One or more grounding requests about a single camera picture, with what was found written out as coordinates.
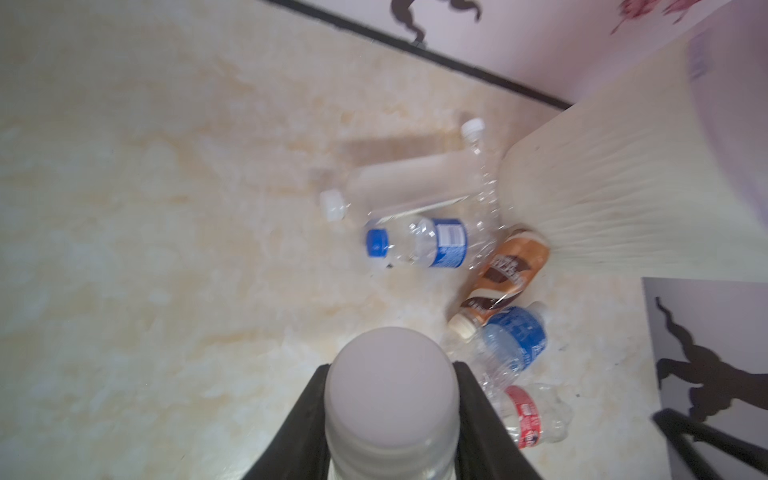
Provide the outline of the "red label cola bottle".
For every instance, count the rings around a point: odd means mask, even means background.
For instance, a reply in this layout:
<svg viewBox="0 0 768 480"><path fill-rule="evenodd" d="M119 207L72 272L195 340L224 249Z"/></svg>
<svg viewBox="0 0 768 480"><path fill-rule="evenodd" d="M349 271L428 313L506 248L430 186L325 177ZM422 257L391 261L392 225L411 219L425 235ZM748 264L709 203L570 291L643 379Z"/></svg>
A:
<svg viewBox="0 0 768 480"><path fill-rule="evenodd" d="M558 443L568 435L572 408L553 385L511 385L494 400L496 412L519 449Z"/></svg>

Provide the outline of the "blue label water bottle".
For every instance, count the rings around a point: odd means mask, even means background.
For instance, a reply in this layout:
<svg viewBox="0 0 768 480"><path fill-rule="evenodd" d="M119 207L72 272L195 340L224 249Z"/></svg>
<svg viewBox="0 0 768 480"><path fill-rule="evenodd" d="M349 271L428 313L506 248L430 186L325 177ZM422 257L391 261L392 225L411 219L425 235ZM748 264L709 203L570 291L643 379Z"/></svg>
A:
<svg viewBox="0 0 768 480"><path fill-rule="evenodd" d="M463 361L485 393L494 394L513 384L542 354L550 318L541 301L512 306L493 315L471 338Z"/></svg>

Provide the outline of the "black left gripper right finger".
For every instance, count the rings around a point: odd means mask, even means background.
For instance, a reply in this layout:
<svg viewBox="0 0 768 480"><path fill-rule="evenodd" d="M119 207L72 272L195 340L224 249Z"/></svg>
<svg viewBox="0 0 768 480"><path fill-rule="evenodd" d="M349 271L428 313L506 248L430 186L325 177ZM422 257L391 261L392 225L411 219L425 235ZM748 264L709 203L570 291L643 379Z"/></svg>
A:
<svg viewBox="0 0 768 480"><path fill-rule="evenodd" d="M454 362L453 367L458 380L460 414L456 478L540 480L540 474L508 435L469 366Z"/></svg>

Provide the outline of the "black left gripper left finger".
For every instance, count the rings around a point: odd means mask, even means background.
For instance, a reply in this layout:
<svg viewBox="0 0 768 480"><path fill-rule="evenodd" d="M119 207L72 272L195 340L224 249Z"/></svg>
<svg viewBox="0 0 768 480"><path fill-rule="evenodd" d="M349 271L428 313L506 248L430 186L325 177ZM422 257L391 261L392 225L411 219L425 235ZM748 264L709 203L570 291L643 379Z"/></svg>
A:
<svg viewBox="0 0 768 480"><path fill-rule="evenodd" d="M330 365L319 366L274 438L243 475L245 480L328 478L324 392Z"/></svg>

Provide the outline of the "clear bottle with green cap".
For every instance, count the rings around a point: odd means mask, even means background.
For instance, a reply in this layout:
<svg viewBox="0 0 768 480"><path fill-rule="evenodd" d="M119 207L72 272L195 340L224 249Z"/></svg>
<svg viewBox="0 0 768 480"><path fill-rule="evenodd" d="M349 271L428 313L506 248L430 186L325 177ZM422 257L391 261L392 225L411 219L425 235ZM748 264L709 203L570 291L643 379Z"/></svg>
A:
<svg viewBox="0 0 768 480"><path fill-rule="evenodd" d="M384 327L351 340L324 391L332 479L452 479L458 380L429 337Z"/></svg>

